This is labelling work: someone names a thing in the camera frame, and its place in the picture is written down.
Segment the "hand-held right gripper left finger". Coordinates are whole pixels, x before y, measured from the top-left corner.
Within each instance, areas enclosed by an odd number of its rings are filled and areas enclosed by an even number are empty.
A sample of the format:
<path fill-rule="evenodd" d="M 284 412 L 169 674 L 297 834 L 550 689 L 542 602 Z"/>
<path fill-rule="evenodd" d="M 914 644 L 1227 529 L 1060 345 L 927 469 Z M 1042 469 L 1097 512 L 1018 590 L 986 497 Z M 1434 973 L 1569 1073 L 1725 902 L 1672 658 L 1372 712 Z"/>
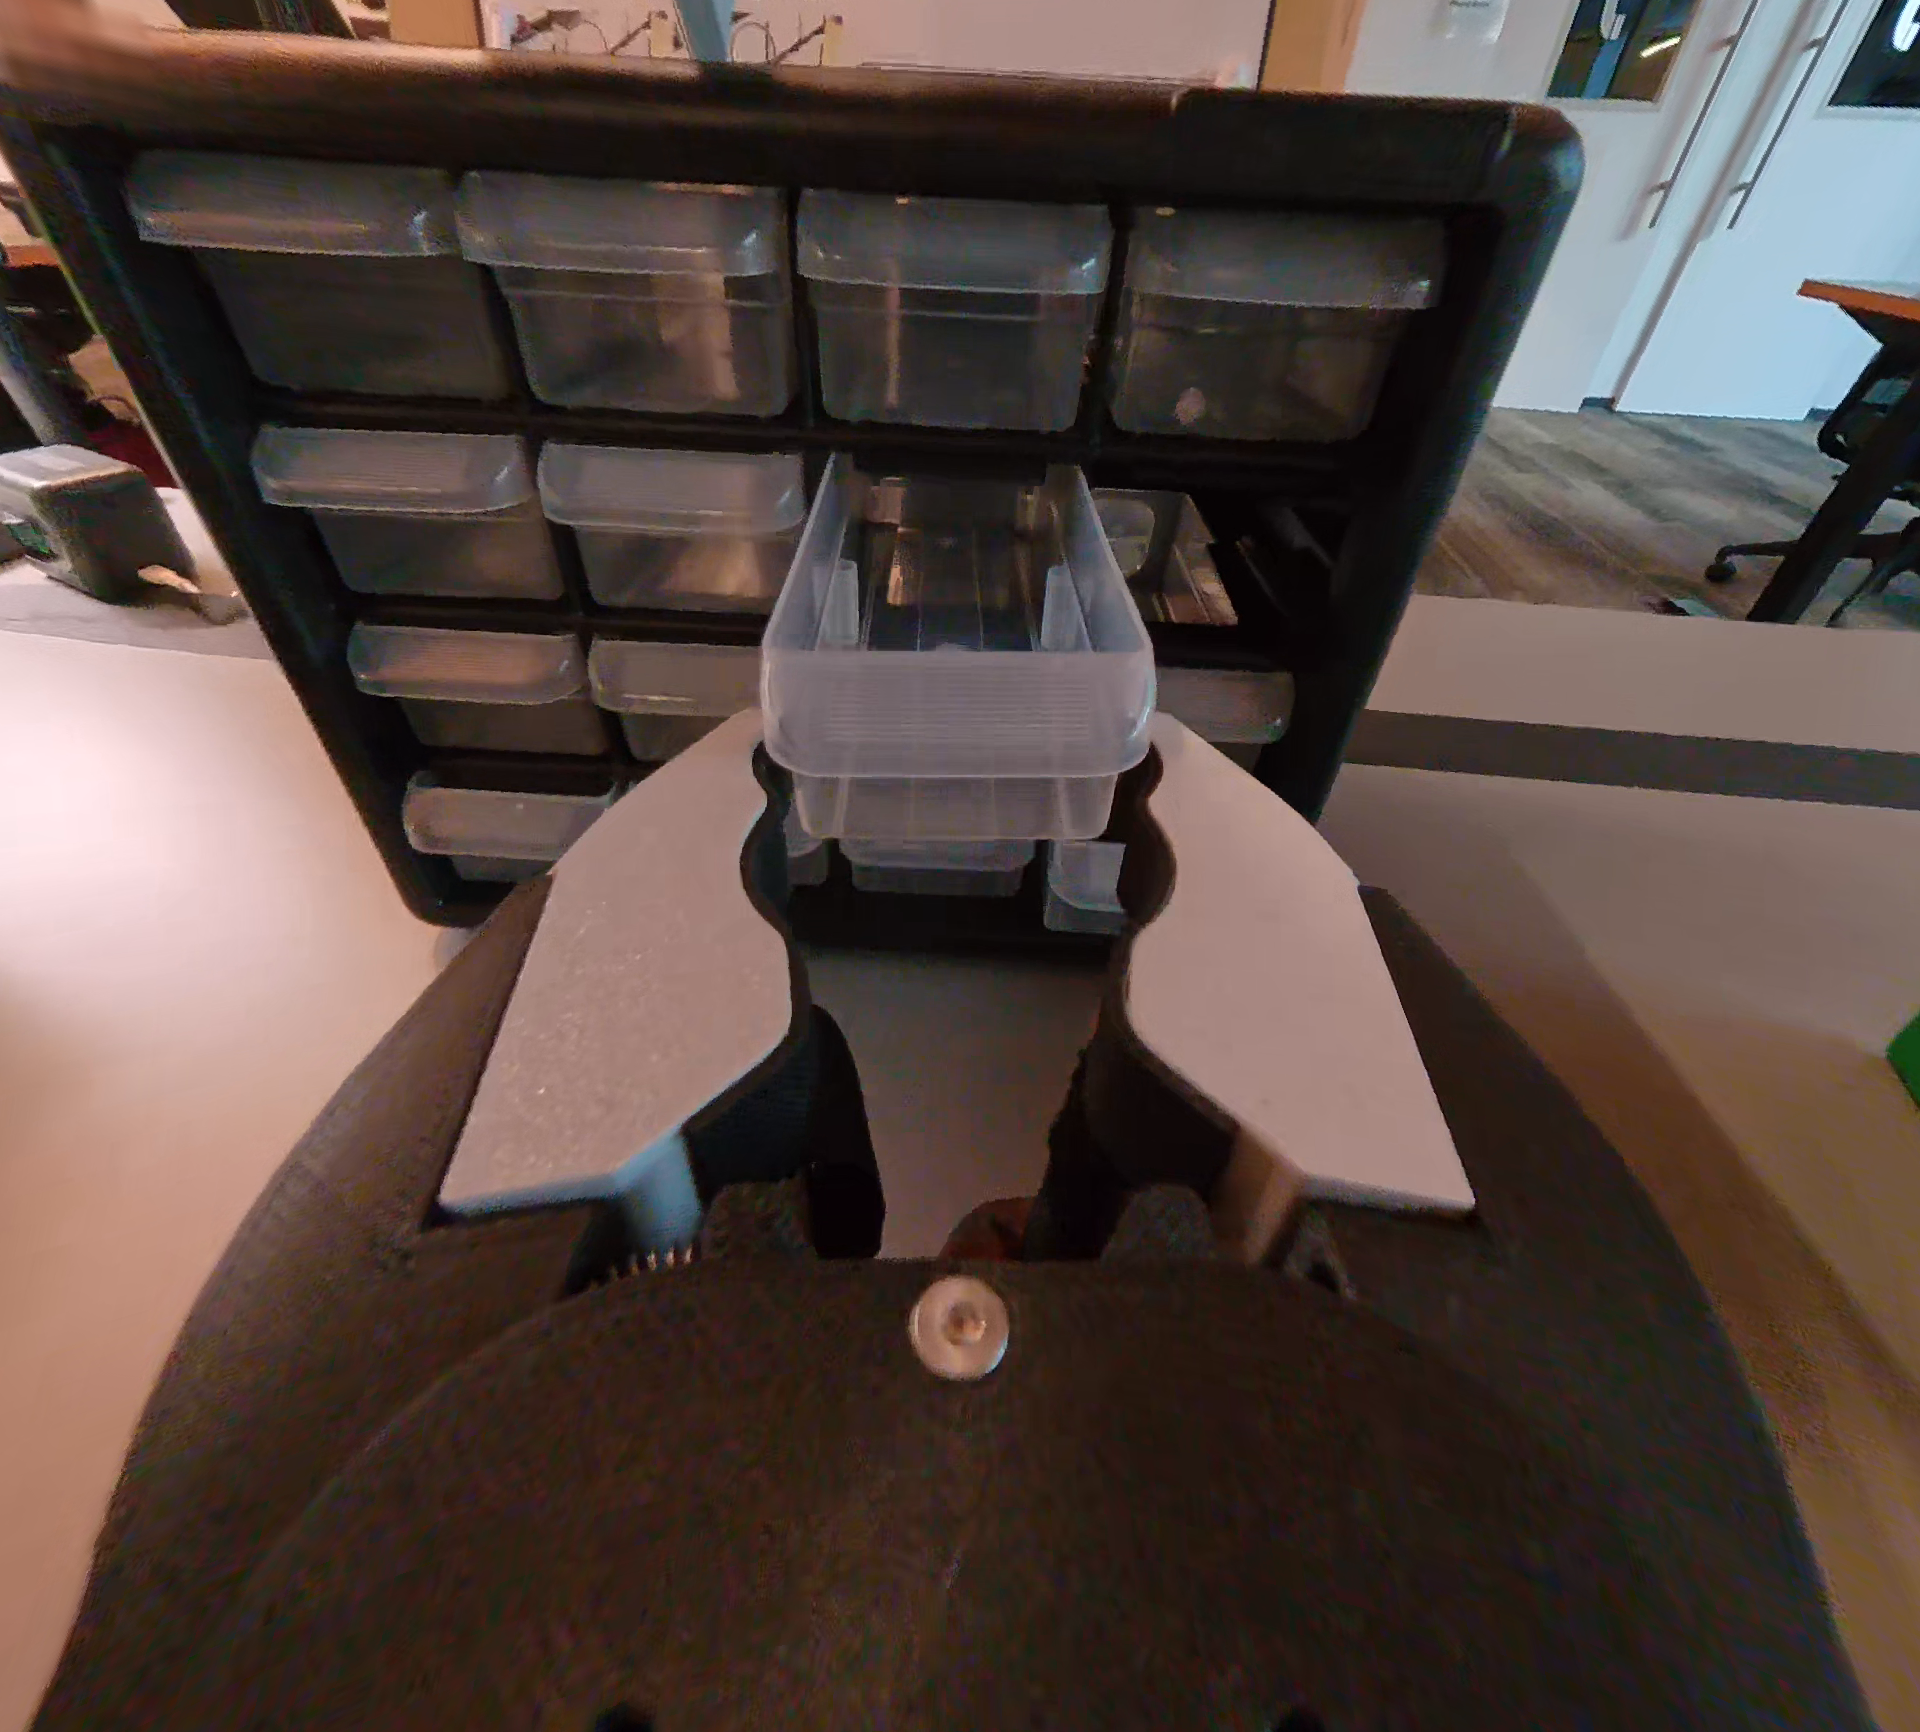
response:
<path fill-rule="evenodd" d="M 440 1177 L 456 1219 L 610 1204 L 640 1256 L 692 1252 L 685 1128 L 795 1045 L 785 798 L 741 712 L 619 798 L 550 869 Z"/>

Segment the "clear plastic drawer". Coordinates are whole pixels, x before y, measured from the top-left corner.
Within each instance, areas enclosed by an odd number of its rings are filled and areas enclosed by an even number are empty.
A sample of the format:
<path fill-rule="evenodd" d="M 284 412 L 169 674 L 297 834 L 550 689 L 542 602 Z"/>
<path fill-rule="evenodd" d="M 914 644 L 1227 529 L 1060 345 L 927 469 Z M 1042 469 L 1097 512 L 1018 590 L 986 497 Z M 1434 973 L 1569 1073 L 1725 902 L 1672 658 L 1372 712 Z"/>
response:
<path fill-rule="evenodd" d="M 1080 469 L 1025 487 L 828 459 L 759 646 L 764 751 L 806 833 L 1097 837 L 1156 691 Z"/>

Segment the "black box device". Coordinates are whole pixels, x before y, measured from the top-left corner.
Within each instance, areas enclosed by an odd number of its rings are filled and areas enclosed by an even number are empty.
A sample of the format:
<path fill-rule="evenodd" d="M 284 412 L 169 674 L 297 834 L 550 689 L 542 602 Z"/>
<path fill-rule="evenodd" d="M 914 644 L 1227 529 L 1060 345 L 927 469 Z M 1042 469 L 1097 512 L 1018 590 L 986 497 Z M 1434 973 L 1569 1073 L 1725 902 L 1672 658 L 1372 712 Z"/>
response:
<path fill-rule="evenodd" d="M 5 450 L 2 532 L 40 573 L 96 602 L 169 602 L 208 625 L 248 612 L 239 594 L 203 583 L 158 487 L 97 450 Z"/>

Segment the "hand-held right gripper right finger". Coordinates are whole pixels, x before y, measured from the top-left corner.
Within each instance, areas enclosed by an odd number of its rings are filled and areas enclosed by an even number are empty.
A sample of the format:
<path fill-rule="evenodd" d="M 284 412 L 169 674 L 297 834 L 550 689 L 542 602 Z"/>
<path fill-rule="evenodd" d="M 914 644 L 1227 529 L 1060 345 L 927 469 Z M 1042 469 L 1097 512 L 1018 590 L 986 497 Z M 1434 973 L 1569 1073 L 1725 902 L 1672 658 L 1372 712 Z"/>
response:
<path fill-rule="evenodd" d="M 1115 1037 L 1225 1129 L 1202 1195 L 1260 1266 L 1303 1204 L 1466 1219 L 1475 1191 L 1353 869 L 1178 717 L 1123 833 Z"/>

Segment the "black office chair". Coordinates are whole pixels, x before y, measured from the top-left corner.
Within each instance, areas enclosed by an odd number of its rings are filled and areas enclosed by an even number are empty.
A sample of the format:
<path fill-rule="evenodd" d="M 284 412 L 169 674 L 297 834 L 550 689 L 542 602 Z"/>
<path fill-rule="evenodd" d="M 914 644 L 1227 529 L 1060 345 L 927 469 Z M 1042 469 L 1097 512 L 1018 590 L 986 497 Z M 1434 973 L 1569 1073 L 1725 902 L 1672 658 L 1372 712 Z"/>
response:
<path fill-rule="evenodd" d="M 1707 566 L 1707 583 L 1725 584 L 1740 559 L 1777 561 L 1746 622 L 1792 625 L 1807 616 L 1836 567 L 1863 561 L 1863 578 L 1828 616 L 1828 626 L 1840 626 L 1854 604 L 1881 595 L 1898 575 L 1918 573 L 1918 515 L 1889 535 L 1863 532 L 1882 502 L 1918 502 L 1918 383 L 1873 377 L 1819 426 L 1816 441 L 1844 471 L 1801 535 L 1790 542 L 1722 546 Z"/>

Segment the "wood edged office desk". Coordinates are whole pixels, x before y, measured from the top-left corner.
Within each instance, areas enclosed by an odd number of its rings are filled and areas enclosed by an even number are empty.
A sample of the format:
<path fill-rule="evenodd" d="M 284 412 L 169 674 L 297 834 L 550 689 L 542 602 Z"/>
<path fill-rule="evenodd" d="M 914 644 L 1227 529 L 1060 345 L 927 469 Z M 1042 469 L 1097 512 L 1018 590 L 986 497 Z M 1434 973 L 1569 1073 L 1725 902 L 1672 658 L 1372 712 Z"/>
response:
<path fill-rule="evenodd" d="M 1849 383 L 1833 412 L 1878 377 L 1912 377 L 1918 383 L 1918 286 L 1913 284 L 1849 284 L 1804 282 L 1801 297 L 1833 304 L 1844 317 L 1874 341 L 1874 352 Z"/>

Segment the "group of clear drawers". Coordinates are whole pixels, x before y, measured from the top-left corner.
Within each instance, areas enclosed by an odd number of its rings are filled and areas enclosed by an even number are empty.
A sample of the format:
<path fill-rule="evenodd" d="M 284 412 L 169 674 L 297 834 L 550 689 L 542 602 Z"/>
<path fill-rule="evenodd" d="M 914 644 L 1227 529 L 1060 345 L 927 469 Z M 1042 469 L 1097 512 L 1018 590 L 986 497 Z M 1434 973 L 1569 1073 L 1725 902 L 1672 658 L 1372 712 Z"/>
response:
<path fill-rule="evenodd" d="M 1199 439 L 1312 439 L 1327 429 L 1345 441 L 1367 429 L 1375 400 L 1348 408 L 1322 400 L 1329 384 L 1319 369 L 1286 374 L 1298 412 L 1278 424 L 1205 432 L 1199 424 L 1123 424 L 1115 405 L 1122 363 L 1128 276 L 1164 209 L 1142 216 L 1122 241 L 1111 213 L 1092 206 L 1033 206 L 965 197 L 875 197 L 855 199 L 900 211 L 900 199 L 956 199 L 959 234 L 938 238 L 935 254 L 966 249 L 979 206 L 1012 206 L 1010 225 L 1033 235 L 1038 265 L 1060 262 L 1064 282 L 990 290 L 994 301 L 1018 301 L 1005 317 L 984 327 L 1010 328 L 1003 345 L 918 345 L 906 307 L 903 342 L 890 345 L 890 317 L 837 320 L 847 304 L 823 269 L 795 265 L 804 189 L 790 202 L 771 185 L 717 183 L 594 183 L 560 175 L 470 171 L 429 175 L 418 165 L 359 165 L 335 159 L 208 159 L 179 148 L 141 157 L 130 180 L 134 227 L 145 238 L 182 247 L 239 331 L 248 365 L 270 384 L 338 384 L 356 394 L 498 396 L 505 358 L 494 349 L 482 290 L 504 297 L 512 342 L 542 401 L 610 408 L 650 418 L 727 415 L 766 422 L 802 388 L 802 358 L 793 327 L 799 294 L 818 320 L 818 377 L 828 415 L 861 424 L 896 424 L 952 432 L 1064 432 L 1083 384 L 1091 380 L 1097 334 L 1112 345 L 1108 401 L 1112 422 L 1135 432 L 1191 432 Z M 1234 234 L 1254 230 L 1261 216 L 1319 216 L 1298 211 L 1223 213 Z M 1383 345 L 1383 377 L 1410 317 L 1438 304 L 1444 238 L 1434 220 L 1410 213 L 1322 213 L 1334 227 L 1362 220 L 1410 221 L 1431 234 L 1414 247 L 1435 255 L 1434 304 L 1414 307 L 1395 342 Z M 291 426 L 398 439 L 367 426 Z M 505 439 L 518 471 L 533 476 L 533 455 L 547 443 L 665 453 L 664 424 L 631 448 L 626 441 L 512 439 L 467 426 L 453 439 Z M 689 450 L 707 459 L 802 459 L 786 453 Z M 349 561 L 332 553 L 317 529 L 321 505 L 294 509 L 338 566 L 346 588 L 378 595 L 423 595 L 426 606 L 473 604 L 494 626 L 518 616 L 578 637 L 636 637 L 672 644 L 721 644 L 741 649 L 752 622 L 773 602 L 766 588 L 721 584 L 700 571 L 695 584 L 672 584 L 665 598 L 640 602 L 608 571 L 591 583 L 586 535 L 542 532 L 533 538 L 533 567 L 498 567 L 470 559 L 473 539 L 456 539 L 449 561 Z M 423 743 L 433 754 L 491 754 L 527 760 L 544 779 L 560 779 L 561 760 L 615 760 L 657 764 L 650 748 L 591 746 L 561 751 L 544 746 Z"/>

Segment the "black drawer cabinet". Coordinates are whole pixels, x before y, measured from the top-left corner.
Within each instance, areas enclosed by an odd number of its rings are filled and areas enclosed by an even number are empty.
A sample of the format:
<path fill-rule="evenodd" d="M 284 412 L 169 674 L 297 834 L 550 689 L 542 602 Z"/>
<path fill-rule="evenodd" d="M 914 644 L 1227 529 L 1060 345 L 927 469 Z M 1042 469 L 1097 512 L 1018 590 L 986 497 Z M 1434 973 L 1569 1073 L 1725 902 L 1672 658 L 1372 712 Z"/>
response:
<path fill-rule="evenodd" d="M 594 183 L 771 185 L 875 197 L 1092 206 L 1122 241 L 1156 209 L 1223 213 L 1410 213 L 1444 238 L 1438 304 L 1388 358 L 1355 439 L 1199 439 L 1112 422 L 1112 345 L 1064 432 L 952 432 L 839 422 L 818 377 L 818 320 L 799 294 L 802 388 L 766 422 L 650 418 L 542 401 L 482 290 L 504 391 L 356 394 L 270 384 L 182 247 L 134 227 L 141 157 L 335 159 L 429 175 L 519 171 Z M 429 764 L 494 771 L 505 755 L 433 754 L 350 687 L 349 622 L 423 612 L 423 595 L 346 588 L 317 532 L 259 495 L 265 424 L 383 432 L 504 432 L 672 450 L 849 453 L 875 476 L 972 466 L 1038 477 L 1083 463 L 1092 487 L 1168 490 L 1225 538 L 1237 625 L 1202 635 L 1149 625 L 1180 667 L 1268 663 L 1292 713 L 1254 772 L 1322 820 L 1334 772 L 1396 635 L 1414 573 L 1487 422 L 1523 317 L 1582 183 L 1582 145 L 1548 109 L 1509 102 L 1244 93 L 984 75 L 771 67 L 637 67 L 280 34 L 80 27 L 2 50 L 2 152 L 103 331 L 159 450 L 252 604 L 384 875 L 412 916 L 478 928 L 505 897 L 457 878 L 401 833 L 401 788 Z"/>

